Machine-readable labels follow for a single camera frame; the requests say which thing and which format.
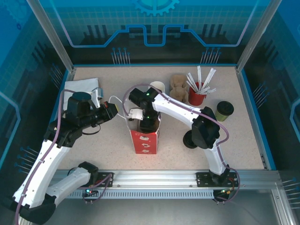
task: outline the white paper cup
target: white paper cup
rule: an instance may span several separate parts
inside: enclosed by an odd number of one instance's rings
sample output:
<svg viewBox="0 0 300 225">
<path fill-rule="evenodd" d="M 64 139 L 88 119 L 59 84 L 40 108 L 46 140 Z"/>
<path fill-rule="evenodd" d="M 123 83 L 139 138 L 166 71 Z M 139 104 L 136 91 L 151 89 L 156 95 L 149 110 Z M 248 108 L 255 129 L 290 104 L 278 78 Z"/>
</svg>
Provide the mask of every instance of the white paper cup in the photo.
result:
<svg viewBox="0 0 300 225">
<path fill-rule="evenodd" d="M 154 81 L 152 83 L 150 83 L 150 85 L 156 87 L 157 89 L 161 90 L 163 93 L 165 93 L 165 85 L 164 83 L 160 82 L 160 81 Z"/>
</svg>

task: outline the red cardboard box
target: red cardboard box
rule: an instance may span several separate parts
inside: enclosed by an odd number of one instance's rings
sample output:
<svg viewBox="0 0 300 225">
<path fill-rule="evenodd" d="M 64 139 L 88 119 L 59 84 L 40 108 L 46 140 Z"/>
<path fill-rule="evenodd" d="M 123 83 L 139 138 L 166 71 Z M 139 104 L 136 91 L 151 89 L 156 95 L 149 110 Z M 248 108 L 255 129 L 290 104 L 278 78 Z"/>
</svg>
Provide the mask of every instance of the red cardboard box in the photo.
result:
<svg viewBox="0 0 300 225">
<path fill-rule="evenodd" d="M 129 100 L 125 101 L 124 106 L 127 112 L 130 112 L 130 109 L 138 108 L 135 104 L 133 104 Z M 144 134 L 139 130 L 140 120 L 135 119 L 133 121 L 129 121 L 128 118 L 126 118 L 126 124 L 130 131 L 131 139 L 136 154 L 157 154 L 161 114 L 159 114 L 158 120 L 159 120 L 159 126 L 156 132 Z"/>
</svg>

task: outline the dark green cup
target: dark green cup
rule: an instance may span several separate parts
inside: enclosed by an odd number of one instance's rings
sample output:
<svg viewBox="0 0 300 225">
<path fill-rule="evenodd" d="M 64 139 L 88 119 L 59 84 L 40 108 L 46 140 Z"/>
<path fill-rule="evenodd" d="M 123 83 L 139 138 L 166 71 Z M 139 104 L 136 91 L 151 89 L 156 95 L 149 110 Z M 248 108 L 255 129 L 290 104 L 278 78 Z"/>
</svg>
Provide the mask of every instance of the dark green cup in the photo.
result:
<svg viewBox="0 0 300 225">
<path fill-rule="evenodd" d="M 222 101 L 217 105 L 217 110 L 215 113 L 217 121 L 223 122 L 228 116 L 233 114 L 234 107 L 230 102 Z"/>
</svg>

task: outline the red cup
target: red cup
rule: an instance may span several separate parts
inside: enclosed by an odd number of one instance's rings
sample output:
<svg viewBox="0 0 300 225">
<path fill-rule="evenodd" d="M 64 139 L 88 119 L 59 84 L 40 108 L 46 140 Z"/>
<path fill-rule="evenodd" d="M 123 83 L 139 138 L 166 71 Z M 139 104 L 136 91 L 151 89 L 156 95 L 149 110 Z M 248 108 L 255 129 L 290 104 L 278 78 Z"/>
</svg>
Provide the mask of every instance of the red cup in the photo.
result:
<svg viewBox="0 0 300 225">
<path fill-rule="evenodd" d="M 196 92 L 194 92 L 194 90 L 189 87 L 189 91 L 188 91 L 188 102 L 191 105 L 201 105 L 203 103 L 203 100 L 206 98 L 206 95 L 197 95 Z"/>
</svg>

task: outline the speckled countertop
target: speckled countertop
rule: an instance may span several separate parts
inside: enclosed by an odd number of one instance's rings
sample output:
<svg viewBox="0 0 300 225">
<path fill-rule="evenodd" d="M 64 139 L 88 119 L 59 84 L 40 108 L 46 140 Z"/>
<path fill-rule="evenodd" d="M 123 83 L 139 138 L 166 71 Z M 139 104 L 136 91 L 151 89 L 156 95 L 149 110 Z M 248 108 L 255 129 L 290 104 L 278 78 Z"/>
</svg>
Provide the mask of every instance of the speckled countertop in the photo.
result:
<svg viewBox="0 0 300 225">
<path fill-rule="evenodd" d="M 216 110 L 218 102 L 229 101 L 234 106 L 234 113 L 223 122 L 230 133 L 221 150 L 227 163 L 236 169 L 263 169 L 262 160 L 251 127 L 239 82 L 233 67 L 215 67 L 217 70 L 210 82 L 217 91 L 208 95 L 201 107 L 208 106 Z M 205 79 L 210 67 L 202 67 Z M 103 88 L 104 101 L 111 95 L 122 99 L 126 90 L 139 83 L 162 81 L 169 94 L 170 77 L 173 74 L 191 72 L 197 78 L 197 67 L 88 67 L 77 68 L 74 80 L 99 78 Z M 115 99 L 112 103 L 121 104 Z M 133 170 L 185 170 L 208 169 L 209 165 L 200 148 L 188 149 L 182 138 L 188 127 L 182 122 L 162 115 L 161 131 L 156 155 L 135 154 L 129 129 L 124 119 L 116 116 L 101 125 L 101 131 L 92 136 L 79 138 L 70 152 L 61 162 L 59 169 L 69 169 L 88 161 L 99 169 Z M 225 134 L 220 131 L 221 139 Z"/>
</svg>

